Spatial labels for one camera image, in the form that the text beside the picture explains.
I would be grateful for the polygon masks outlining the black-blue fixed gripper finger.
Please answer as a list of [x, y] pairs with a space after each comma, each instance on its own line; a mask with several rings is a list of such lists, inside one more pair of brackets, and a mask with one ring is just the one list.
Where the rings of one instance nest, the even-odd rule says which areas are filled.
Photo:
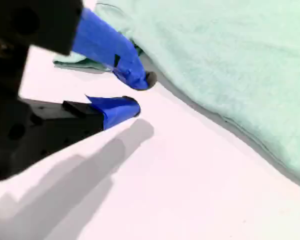
[[27, 163], [35, 164], [68, 146], [108, 130], [141, 112], [131, 97], [88, 97], [88, 103], [30, 100]]

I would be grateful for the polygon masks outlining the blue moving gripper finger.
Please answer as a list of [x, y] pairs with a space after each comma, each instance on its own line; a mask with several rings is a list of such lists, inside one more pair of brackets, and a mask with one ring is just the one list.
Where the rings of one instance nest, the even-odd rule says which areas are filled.
[[28, 45], [62, 55], [75, 52], [104, 64], [134, 90], [148, 90], [157, 81], [132, 42], [80, 0], [14, 0], [12, 26]]

